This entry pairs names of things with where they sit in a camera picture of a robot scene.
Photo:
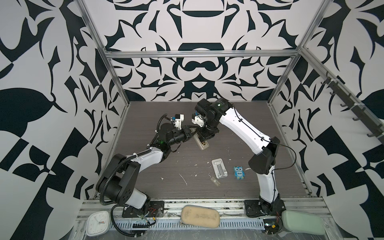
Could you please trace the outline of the white remote control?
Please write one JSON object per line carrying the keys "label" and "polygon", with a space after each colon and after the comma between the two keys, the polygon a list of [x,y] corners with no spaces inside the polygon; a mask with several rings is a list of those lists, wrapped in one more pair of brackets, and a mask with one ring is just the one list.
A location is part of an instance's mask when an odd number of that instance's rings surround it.
{"label": "white remote control", "polygon": [[198,134],[194,135],[194,139],[201,150],[205,150],[209,147],[209,143],[207,141],[201,141]]}

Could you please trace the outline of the remote battery cover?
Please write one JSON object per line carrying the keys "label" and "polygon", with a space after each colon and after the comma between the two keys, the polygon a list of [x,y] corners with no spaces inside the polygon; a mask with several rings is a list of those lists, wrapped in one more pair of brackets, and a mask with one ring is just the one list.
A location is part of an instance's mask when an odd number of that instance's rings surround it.
{"label": "remote battery cover", "polygon": [[221,183],[215,178],[215,177],[211,177],[210,180],[215,184],[215,186],[219,187],[221,185]]}

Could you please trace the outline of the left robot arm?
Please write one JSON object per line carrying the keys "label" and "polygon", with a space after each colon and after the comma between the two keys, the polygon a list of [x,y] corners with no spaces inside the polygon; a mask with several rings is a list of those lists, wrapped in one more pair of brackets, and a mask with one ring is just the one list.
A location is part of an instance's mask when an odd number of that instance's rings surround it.
{"label": "left robot arm", "polygon": [[163,162],[172,152],[173,145],[188,141],[194,134],[193,126],[177,128],[165,123],[144,151],[128,156],[114,155],[96,185],[100,204],[147,209],[148,195],[136,189],[139,173]]}

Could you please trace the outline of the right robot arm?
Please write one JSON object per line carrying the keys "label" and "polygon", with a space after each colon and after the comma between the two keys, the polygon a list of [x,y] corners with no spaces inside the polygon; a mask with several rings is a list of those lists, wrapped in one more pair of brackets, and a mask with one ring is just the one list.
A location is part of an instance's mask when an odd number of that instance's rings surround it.
{"label": "right robot arm", "polygon": [[286,207],[278,192],[275,177],[280,140],[263,134],[224,98],[213,103],[206,99],[200,100],[195,110],[192,122],[198,125],[197,142],[203,143],[213,138],[219,132],[218,125],[222,124],[243,140],[254,153],[249,160],[249,167],[257,174],[260,195],[258,202],[245,202],[247,216],[281,215]]}

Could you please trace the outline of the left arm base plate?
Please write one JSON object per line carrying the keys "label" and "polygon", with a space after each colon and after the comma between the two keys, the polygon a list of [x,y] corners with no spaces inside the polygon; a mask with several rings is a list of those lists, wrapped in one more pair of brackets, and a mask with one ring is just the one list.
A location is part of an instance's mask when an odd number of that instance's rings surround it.
{"label": "left arm base plate", "polygon": [[144,215],[145,217],[156,217],[158,214],[164,212],[164,201],[149,201],[146,202],[141,209],[136,209],[132,206],[124,207],[122,217],[133,218],[138,215]]}

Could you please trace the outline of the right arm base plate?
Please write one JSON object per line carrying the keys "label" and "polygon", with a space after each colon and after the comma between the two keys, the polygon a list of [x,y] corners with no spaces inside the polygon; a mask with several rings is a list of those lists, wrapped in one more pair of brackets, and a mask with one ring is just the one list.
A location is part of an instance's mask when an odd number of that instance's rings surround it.
{"label": "right arm base plate", "polygon": [[279,198],[277,198],[273,203],[269,203],[263,199],[245,200],[244,206],[246,215],[249,218],[277,215],[281,216],[282,212],[286,210],[284,201]]}

